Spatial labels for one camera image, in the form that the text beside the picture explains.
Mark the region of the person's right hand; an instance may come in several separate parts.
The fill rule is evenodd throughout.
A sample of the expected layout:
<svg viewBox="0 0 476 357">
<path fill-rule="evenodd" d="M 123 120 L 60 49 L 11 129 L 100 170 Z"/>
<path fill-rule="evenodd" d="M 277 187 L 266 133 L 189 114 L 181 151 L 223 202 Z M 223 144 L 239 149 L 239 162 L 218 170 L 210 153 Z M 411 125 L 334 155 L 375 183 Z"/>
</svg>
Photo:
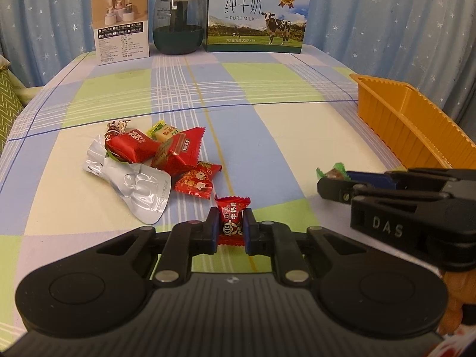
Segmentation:
<svg viewBox="0 0 476 357">
<path fill-rule="evenodd" d="M 461 325 L 463 317 L 462 306 L 467 300 L 471 300 L 473 282 L 470 280 L 470 275 L 470 272 L 442 273 L 441 279 L 448 289 L 449 300 L 438 328 L 440 335 L 454 333 Z"/>
</svg>

